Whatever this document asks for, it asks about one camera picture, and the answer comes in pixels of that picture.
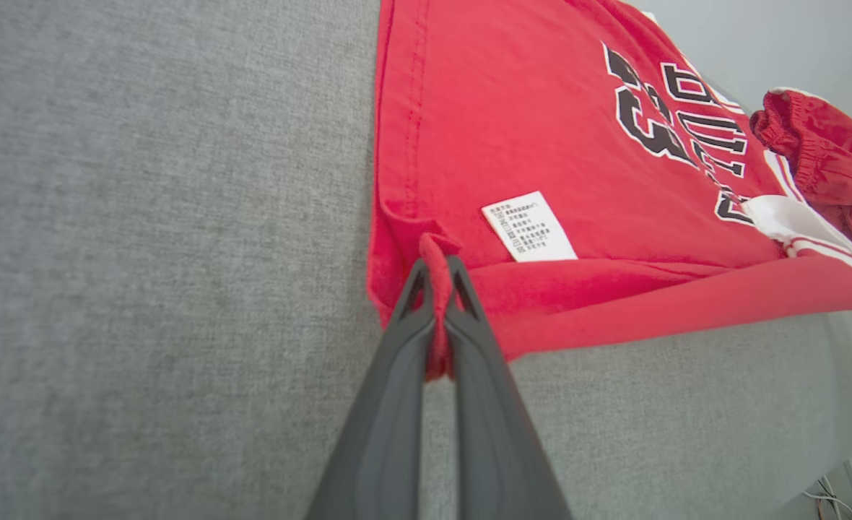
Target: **white cable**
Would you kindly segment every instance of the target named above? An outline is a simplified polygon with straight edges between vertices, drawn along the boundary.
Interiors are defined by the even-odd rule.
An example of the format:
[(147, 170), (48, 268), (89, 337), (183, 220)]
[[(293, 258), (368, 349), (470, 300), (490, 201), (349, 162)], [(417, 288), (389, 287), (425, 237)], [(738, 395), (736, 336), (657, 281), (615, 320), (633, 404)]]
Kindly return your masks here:
[(827, 478), (827, 476), (825, 474), (825, 476), (823, 476), (823, 479), (825, 480), (825, 484), (827, 485), (827, 487), (825, 487), (825, 490), (829, 494), (835, 495), (836, 493), (833, 492), (833, 486), (830, 485), (830, 478)]
[[(827, 491), (828, 495), (835, 497), (836, 493), (833, 492), (833, 486), (830, 483), (830, 478), (827, 478), (827, 476), (825, 474), (825, 476), (823, 476), (823, 479), (825, 480), (825, 483), (823, 483), (822, 486), (825, 488), (825, 491)], [(843, 520), (843, 515), (840, 514), (840, 508), (839, 507), (834, 507), (833, 513), (836, 513), (836, 520)]]
[[(849, 513), (852, 514), (852, 507), (847, 506), (845, 501), (842, 501), (842, 500), (840, 500), (836, 497), (828, 497), (826, 495), (812, 495), (812, 494), (808, 493), (808, 491), (802, 491), (802, 494), (805, 495), (806, 497), (809, 497), (809, 498), (812, 498), (812, 499), (819, 499), (819, 500), (823, 500), (823, 501), (835, 501), (836, 503), (840, 504), (840, 506), (846, 507), (846, 510), (849, 511)], [(836, 516), (838, 516), (838, 518), (842, 518), (840, 516), (840, 508), (839, 507), (836, 508)]]

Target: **black printed number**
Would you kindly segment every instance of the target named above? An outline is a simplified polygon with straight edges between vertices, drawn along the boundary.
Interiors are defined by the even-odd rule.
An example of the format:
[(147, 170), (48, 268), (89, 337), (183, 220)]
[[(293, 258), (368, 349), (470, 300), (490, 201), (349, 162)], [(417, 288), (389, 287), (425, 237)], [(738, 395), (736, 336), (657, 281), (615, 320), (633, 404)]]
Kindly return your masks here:
[(745, 203), (747, 198), (737, 198), (733, 192), (718, 191), (718, 204), (716, 205), (716, 214), (721, 220), (731, 222), (739, 222), (741, 224), (753, 225), (753, 220), (743, 211), (739, 210), (740, 203)]
[[(686, 147), (684, 147), (683, 142), (680, 141), (677, 133), (669, 126), (650, 118), (644, 118), (644, 121), (647, 123), (647, 129), (641, 128), (638, 125), (638, 118), (643, 116), (641, 101), (638, 99), (636, 93), (633, 92), (640, 92), (641, 90), (641, 81), (638, 79), (638, 73), (632, 69), (624, 57), (621, 57), (612, 49), (608, 49), (608, 47), (607, 55), (609, 73), (620, 78), (624, 83), (624, 86), (615, 90), (615, 105), (617, 105), (617, 109), (615, 110), (617, 114), (615, 115), (618, 118), (618, 122), (621, 123), (622, 128), (625, 129), (625, 133), (635, 141), (640, 142), (641, 146), (652, 155), (655, 155), (655, 157), (669, 157), (677, 161), (693, 164), (692, 159), (686, 153)], [(648, 88), (647, 98), (664, 115), (664, 119), (666, 119), (669, 115), (669, 110), (666, 108), (666, 103), (654, 92), (653, 87)]]

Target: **gray couch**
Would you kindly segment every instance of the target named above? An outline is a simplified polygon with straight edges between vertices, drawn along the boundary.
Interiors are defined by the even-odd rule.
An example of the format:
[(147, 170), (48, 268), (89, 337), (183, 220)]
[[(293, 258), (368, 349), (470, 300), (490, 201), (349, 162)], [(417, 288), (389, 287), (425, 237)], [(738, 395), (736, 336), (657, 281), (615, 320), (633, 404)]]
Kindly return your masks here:
[[(301, 516), (380, 336), (378, 11), (0, 1), (0, 518)], [(578, 518), (756, 518), (851, 454), (835, 334), (512, 369)], [(452, 388), (426, 391), (423, 518), (455, 517)]]

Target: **red jersey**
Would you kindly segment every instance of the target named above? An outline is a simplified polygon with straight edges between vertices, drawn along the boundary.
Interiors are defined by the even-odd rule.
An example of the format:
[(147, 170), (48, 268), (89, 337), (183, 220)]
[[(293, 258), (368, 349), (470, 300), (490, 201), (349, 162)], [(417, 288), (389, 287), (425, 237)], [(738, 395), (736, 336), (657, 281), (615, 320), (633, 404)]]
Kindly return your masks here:
[[(443, 315), (445, 254), (508, 359), (852, 309), (852, 244), (831, 244), (838, 258), (784, 238), (775, 204), (758, 204), (763, 230), (750, 214), (762, 195), (807, 207), (791, 157), (634, 7), (385, 0), (381, 16), (368, 287), (384, 323), (421, 256)], [(514, 248), (548, 247), (544, 230), (512, 238), (482, 213), (535, 191), (563, 260), (516, 262)], [(430, 375), (447, 368), (440, 335)]]

